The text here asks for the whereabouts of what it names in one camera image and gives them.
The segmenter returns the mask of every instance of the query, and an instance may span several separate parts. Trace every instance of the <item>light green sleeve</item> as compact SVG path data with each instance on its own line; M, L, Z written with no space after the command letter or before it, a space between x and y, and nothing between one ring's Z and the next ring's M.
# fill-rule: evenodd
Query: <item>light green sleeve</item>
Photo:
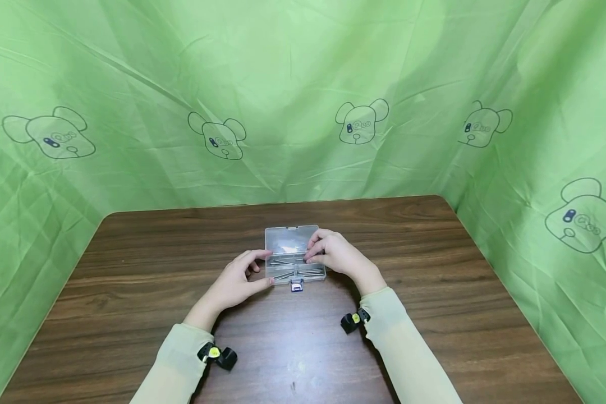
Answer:
M198 351L208 342L210 333L175 324L130 404L187 404L206 367Z
M402 403L462 403L447 373L391 288L364 296L361 307L370 314L365 325L366 337L379 350Z

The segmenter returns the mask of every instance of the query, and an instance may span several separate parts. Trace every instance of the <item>wooden table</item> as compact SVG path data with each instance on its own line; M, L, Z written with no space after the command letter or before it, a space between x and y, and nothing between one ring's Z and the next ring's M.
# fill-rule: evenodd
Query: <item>wooden table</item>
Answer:
M263 247L265 228L299 224L339 231L379 265L464 403L580 402L451 208L419 196L112 214L1 403L128 403L221 269ZM396 402L370 342L339 326L358 301L330 273L227 311L215 340L239 360L209 366L194 402Z

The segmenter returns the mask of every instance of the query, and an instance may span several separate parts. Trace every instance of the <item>hand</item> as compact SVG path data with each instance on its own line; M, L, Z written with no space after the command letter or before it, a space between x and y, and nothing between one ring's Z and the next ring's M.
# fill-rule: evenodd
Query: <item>hand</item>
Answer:
M307 242L307 250L304 259L308 264L324 264L335 272L346 274L362 296L387 286L379 268L336 231L316 230Z
M269 255L272 255L272 252L268 250L245 251L227 264L218 279L189 311L184 324L211 332L222 310L234 307L247 300L249 296L274 285L273 278L253 282L247 280L252 271L260 272L256 259L264 260Z

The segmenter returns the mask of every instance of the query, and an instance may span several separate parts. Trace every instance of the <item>green backdrop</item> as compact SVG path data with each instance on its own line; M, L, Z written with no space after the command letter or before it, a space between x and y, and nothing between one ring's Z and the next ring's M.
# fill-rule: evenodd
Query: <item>green backdrop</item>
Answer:
M434 193L606 403L606 0L2 0L0 394L107 214Z

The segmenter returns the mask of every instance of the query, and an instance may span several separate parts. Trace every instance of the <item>wrist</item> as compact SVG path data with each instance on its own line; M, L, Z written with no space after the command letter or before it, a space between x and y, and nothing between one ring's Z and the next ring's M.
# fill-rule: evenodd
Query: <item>wrist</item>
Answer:
M183 323L210 333L222 310L213 299L205 294L191 308Z
M375 267L375 265L373 267L372 270L361 272L358 276L353 277L355 286L357 286L359 294L362 297L379 292L388 286L381 272L379 272L379 268Z

